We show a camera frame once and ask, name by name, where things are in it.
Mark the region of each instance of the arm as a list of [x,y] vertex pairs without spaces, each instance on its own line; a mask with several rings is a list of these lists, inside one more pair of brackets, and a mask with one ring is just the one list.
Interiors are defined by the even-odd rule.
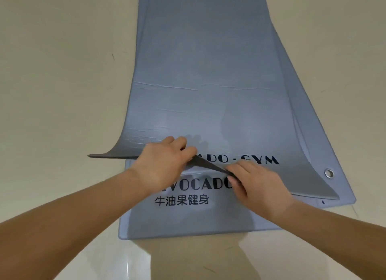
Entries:
[[386,228],[296,200],[279,175],[241,160],[230,165],[238,199],[259,216],[304,239],[362,279],[386,278]]
[[0,224],[0,278],[53,279],[86,245],[151,193],[170,186],[196,148],[167,137],[112,178]]

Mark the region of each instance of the hand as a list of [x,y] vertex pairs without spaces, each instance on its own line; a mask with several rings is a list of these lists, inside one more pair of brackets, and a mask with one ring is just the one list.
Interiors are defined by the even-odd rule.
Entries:
[[241,181],[228,177],[237,198],[269,221],[274,222],[295,201],[276,172],[243,159],[226,168]]
[[135,173],[150,194],[171,186],[181,175],[186,163],[197,154],[196,147],[186,147],[186,138],[166,137],[149,143],[128,169]]

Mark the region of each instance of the metal grommet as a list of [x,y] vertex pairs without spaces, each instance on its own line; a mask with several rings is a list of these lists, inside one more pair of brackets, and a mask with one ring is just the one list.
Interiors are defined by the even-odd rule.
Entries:
[[324,171],[324,174],[329,178],[329,179],[332,179],[334,177],[334,172],[327,168],[325,171]]

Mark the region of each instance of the forearm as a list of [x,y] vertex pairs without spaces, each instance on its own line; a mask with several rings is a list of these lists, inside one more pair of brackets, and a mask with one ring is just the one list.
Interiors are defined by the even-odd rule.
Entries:
[[296,201],[274,222],[362,279],[386,278],[386,228]]
[[0,224],[0,278],[54,278],[148,193],[125,171]]

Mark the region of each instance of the tiled floor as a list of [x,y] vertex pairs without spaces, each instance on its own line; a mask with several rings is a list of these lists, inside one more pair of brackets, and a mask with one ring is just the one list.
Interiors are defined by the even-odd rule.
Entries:
[[[0,221],[103,180],[133,72],[138,0],[0,0]],[[384,0],[268,0],[357,197],[386,226]],[[285,231],[120,241],[117,223],[58,279],[356,279]]]

